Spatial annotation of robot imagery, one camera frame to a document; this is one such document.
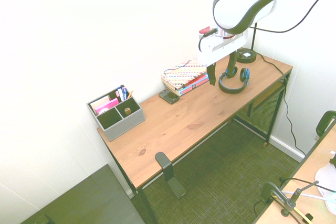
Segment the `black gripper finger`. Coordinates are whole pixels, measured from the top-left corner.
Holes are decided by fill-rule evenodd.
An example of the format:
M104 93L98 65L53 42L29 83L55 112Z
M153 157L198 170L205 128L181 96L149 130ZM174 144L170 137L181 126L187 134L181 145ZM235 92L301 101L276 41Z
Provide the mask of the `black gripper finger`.
M237 50L230 53L229 55L229 62L227 66L227 76L232 78L237 73L236 61L237 61Z
M210 85L212 86L216 84L215 68L216 68L216 63L212 63L209 66L207 66L208 79L209 79Z

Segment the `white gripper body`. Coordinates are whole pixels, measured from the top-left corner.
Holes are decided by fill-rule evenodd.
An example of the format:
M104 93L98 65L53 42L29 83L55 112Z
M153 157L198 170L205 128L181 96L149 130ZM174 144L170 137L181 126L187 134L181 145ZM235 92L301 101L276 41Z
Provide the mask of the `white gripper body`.
M203 28L198 36L197 61L201 65L210 65L244 46L248 39L248 30L233 35L221 28Z

